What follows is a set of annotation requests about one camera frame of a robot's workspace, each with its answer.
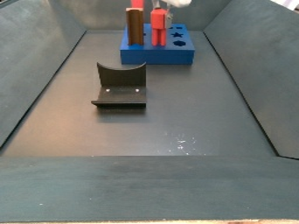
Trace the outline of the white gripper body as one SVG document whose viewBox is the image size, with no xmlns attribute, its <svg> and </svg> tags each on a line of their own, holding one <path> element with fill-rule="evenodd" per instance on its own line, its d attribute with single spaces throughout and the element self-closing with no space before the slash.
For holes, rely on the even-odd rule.
<svg viewBox="0 0 299 224">
<path fill-rule="evenodd" d="M 192 0 L 161 0 L 161 1 L 176 8 L 187 7 L 192 2 Z"/>
</svg>

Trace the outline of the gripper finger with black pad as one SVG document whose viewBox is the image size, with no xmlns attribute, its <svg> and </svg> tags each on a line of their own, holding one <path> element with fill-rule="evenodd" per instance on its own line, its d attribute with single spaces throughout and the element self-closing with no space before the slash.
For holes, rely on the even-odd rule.
<svg viewBox="0 0 299 224">
<path fill-rule="evenodd" d="M 159 0 L 152 0 L 152 6 L 153 6 L 153 10 L 160 9 L 160 1 Z"/>
</svg>

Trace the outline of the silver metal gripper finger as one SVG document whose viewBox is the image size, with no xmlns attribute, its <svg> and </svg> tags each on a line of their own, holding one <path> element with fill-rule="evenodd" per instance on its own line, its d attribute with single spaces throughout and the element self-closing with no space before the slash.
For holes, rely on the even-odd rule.
<svg viewBox="0 0 299 224">
<path fill-rule="evenodd" d="M 165 11 L 164 14 L 164 28 L 168 29 L 172 26 L 174 14 L 171 13 L 170 9 Z"/>
</svg>

